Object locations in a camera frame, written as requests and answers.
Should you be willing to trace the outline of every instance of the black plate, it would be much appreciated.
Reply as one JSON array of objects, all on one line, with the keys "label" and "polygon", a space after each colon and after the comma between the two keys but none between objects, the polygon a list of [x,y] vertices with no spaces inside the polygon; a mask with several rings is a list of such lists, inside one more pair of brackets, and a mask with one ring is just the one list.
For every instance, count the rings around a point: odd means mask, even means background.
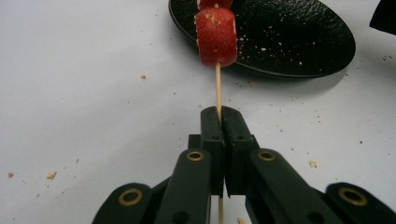
[{"label": "black plate", "polygon": [[[171,17],[196,46],[196,0],[169,0]],[[355,55],[347,25],[317,0],[234,0],[234,64],[273,77],[324,77]]]}]

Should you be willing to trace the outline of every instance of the food crumb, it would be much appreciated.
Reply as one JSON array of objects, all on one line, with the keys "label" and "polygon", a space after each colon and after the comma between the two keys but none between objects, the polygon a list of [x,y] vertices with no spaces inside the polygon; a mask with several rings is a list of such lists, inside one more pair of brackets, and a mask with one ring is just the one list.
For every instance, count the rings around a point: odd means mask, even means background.
[{"label": "food crumb", "polygon": [[239,217],[239,218],[238,218],[238,224],[246,224],[245,219]]},{"label": "food crumb", "polygon": [[318,168],[318,162],[317,161],[310,161],[309,166],[312,168]]},{"label": "food crumb", "polygon": [[51,180],[54,179],[57,173],[58,173],[58,172],[56,172],[56,171],[51,171],[51,172],[49,172],[49,173],[47,174],[47,179],[51,179]]}]

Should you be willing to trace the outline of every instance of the red strawberry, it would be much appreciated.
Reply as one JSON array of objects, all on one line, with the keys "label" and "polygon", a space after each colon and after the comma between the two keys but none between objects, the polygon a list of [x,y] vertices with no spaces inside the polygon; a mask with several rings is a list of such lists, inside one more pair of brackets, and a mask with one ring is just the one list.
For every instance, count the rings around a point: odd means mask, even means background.
[{"label": "red strawberry", "polygon": [[195,16],[199,56],[205,65],[221,67],[236,61],[235,15],[226,8],[210,7]]},{"label": "red strawberry", "polygon": [[198,9],[203,10],[208,7],[224,7],[229,9],[233,0],[197,0]]}]

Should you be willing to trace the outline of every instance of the white table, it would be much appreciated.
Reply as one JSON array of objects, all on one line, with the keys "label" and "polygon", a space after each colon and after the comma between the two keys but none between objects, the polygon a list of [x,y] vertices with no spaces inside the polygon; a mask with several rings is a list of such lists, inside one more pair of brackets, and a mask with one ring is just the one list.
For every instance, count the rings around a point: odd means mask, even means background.
[{"label": "white table", "polygon": [[[355,36],[352,63],[306,80],[223,69],[223,102],[312,187],[348,182],[396,210],[396,36],[368,27],[378,0],[323,2]],[[172,174],[215,79],[167,4],[0,1],[1,224],[90,223],[117,187]],[[248,220],[244,198],[225,216]]]}]

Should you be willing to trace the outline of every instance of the toothpick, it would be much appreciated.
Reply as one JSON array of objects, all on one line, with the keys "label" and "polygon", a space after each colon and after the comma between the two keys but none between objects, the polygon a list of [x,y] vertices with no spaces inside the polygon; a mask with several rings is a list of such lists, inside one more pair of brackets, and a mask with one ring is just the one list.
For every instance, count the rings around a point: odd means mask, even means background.
[{"label": "toothpick", "polygon": [[[216,109],[218,110],[218,118],[221,126],[221,64],[216,63]],[[219,196],[219,224],[224,224],[224,201]]]}]

